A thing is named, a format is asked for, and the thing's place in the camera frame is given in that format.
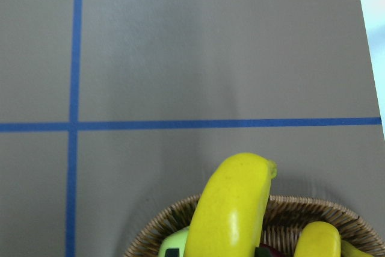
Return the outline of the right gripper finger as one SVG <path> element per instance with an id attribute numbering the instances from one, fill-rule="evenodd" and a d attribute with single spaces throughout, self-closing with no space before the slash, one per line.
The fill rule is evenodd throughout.
<path id="1" fill-rule="evenodd" d="M 165 251 L 165 257 L 179 257 L 179 248 L 168 248 Z"/>

